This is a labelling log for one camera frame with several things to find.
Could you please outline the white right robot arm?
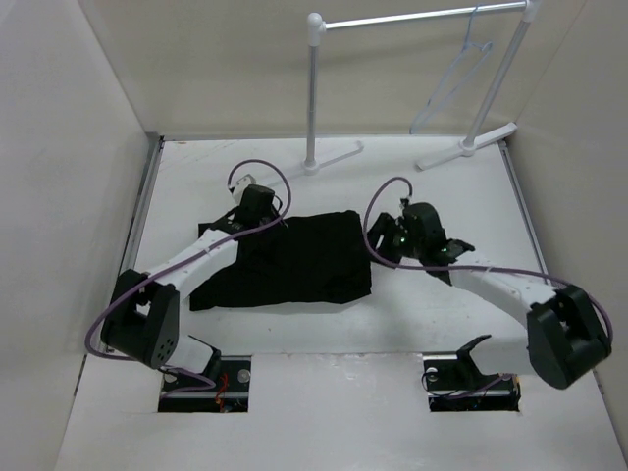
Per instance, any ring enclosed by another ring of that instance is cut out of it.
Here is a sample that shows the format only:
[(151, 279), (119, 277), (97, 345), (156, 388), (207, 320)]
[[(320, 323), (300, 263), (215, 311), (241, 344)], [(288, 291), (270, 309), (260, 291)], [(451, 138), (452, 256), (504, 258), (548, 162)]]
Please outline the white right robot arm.
[(608, 319), (581, 288), (547, 283), (549, 275), (499, 267), (472, 244), (446, 235), (429, 203), (401, 201), (401, 214), (378, 216), (365, 243), (376, 261), (398, 267), (404, 258), (446, 285), (466, 290), (515, 319), (527, 332), (532, 371), (565, 390), (612, 352)]

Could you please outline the black trousers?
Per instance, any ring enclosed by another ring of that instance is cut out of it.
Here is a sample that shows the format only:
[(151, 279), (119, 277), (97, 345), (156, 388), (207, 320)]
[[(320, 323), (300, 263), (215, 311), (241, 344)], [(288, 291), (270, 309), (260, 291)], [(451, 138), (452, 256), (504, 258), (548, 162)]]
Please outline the black trousers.
[(346, 304), (369, 295), (371, 288), (360, 216), (347, 210), (290, 217), (244, 237), (236, 261), (189, 296), (189, 309)]

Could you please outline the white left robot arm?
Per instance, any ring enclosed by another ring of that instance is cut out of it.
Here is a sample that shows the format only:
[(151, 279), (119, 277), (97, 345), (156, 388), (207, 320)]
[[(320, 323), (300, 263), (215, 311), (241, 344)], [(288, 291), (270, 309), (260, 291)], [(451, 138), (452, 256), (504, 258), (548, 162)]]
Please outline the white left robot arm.
[(128, 269), (119, 275), (101, 341), (150, 369), (185, 374), (199, 391), (215, 388), (221, 370), (212, 361), (216, 349), (181, 333), (181, 303), (236, 262), (242, 239), (280, 222), (274, 200), (273, 190), (251, 183), (239, 193), (237, 206), (191, 246), (146, 273)]

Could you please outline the light blue wire hanger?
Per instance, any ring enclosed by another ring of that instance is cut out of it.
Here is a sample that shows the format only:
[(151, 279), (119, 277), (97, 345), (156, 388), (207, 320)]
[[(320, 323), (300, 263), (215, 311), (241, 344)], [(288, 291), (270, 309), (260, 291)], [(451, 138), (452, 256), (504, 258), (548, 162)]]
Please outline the light blue wire hanger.
[(472, 37), (475, 19), (483, 4), (477, 4), (469, 16), (462, 44), (457, 56), (446, 68), (436, 88), (427, 99), (424, 107), (417, 112), (409, 126), (409, 134), (416, 135), (445, 108), (472, 79), (493, 52), (491, 40), (478, 42)]

